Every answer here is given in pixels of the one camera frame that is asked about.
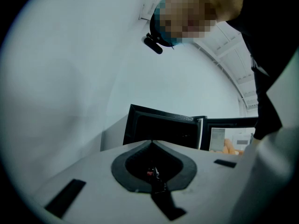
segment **white panel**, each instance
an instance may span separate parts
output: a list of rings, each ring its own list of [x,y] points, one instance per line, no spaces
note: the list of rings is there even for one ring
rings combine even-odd
[[[219,43],[217,42],[216,39],[214,39],[212,36],[210,36],[210,34],[208,34],[204,38],[194,39],[195,42],[197,40],[200,40],[201,42],[203,42],[213,52],[215,52],[217,50],[217,48],[219,48]]]
[[[248,108],[247,108],[247,110],[248,111],[254,110],[254,111],[257,112],[257,106],[258,106],[258,104],[257,105],[249,105]]]
[[[245,42],[242,41],[241,45],[235,49],[240,58],[242,59],[244,63],[244,69],[246,70],[247,75],[252,75],[253,71],[251,69],[251,58],[250,58],[250,53],[245,45]]]
[[[221,60],[230,68],[236,80],[246,76],[240,58],[235,51],[228,53]]]
[[[150,20],[159,1],[160,0],[143,0],[141,17]]]
[[[244,97],[245,97],[245,98],[252,98],[252,97],[257,98],[256,91],[252,91],[252,92],[249,92],[249,93],[245,93],[245,94],[244,94]]]
[[[250,76],[246,76],[244,78],[238,79],[237,82],[238,82],[238,84],[243,84],[243,83],[249,82],[251,80],[254,80],[254,75],[250,75]]]
[[[242,35],[239,34],[238,36],[236,36],[233,40],[226,42],[223,46],[221,46],[216,52],[215,54],[221,58],[223,56],[225,56],[226,54],[232,52],[233,50],[235,50],[237,47],[239,47],[241,45],[241,42],[243,41]]]
[[[256,105],[256,104],[258,104],[258,101],[257,101],[257,99],[247,100],[247,104],[248,105]]]
[[[228,39],[232,40],[234,37],[238,36],[240,34],[239,31],[232,28],[230,25],[228,25],[226,22],[219,22],[217,23],[217,26],[221,29],[221,31],[227,36]]]
[[[221,32],[221,30],[217,26],[212,28],[212,31],[210,33],[207,33],[206,36],[207,37],[210,36],[216,40],[216,42],[218,44],[218,47],[216,48],[216,50],[219,49],[220,47],[222,47],[227,42],[229,42],[229,39]]]
[[[254,80],[240,84],[239,87],[243,91],[243,94],[256,90],[256,84]]]

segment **black strip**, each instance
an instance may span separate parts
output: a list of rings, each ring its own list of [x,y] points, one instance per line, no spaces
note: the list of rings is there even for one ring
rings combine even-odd
[[[167,216],[171,221],[186,214],[186,211],[182,208],[177,208],[173,202],[171,193],[169,190],[159,193],[151,194],[151,198],[158,206],[158,208]]]
[[[205,116],[205,115],[201,115],[201,116],[192,116],[192,118],[195,118],[195,119],[207,119],[207,116]]]
[[[208,119],[203,119],[201,122],[202,125],[202,131],[201,131],[201,143],[200,143],[200,149],[201,150],[210,150],[210,140],[208,139]]]
[[[61,218],[85,184],[86,182],[84,181],[73,179],[45,209],[56,217]]]
[[[230,162],[230,161],[225,161],[225,160],[221,160],[221,159],[217,159],[214,161],[214,163],[226,166],[226,167],[230,167],[230,168],[234,168],[236,166],[236,162]]]

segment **headset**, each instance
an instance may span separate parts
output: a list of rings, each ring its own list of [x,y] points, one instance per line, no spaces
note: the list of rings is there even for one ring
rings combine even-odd
[[[163,49],[158,45],[158,43],[165,47],[172,47],[173,49],[173,44],[165,41],[155,28],[155,12],[150,19],[149,30],[150,33],[147,33],[143,40],[144,44],[146,44],[149,48],[157,54],[161,54],[163,52]]]

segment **white wall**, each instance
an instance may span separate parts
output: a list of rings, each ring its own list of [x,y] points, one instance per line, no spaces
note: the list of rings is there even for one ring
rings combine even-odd
[[[31,0],[15,21],[1,51],[2,156],[26,193],[100,150],[142,1]]]
[[[239,115],[240,117],[246,117],[246,105],[244,103],[244,101],[242,100],[241,96],[239,96],[238,98],[238,102],[239,102]]]
[[[187,116],[239,117],[237,91],[202,52],[190,44],[156,54],[136,33],[107,107],[102,150],[122,145],[130,104]]]

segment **black monitor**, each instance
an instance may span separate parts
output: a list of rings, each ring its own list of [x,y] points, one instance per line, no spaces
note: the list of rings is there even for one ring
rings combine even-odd
[[[198,149],[199,118],[131,105],[123,145],[142,140],[163,140]]]

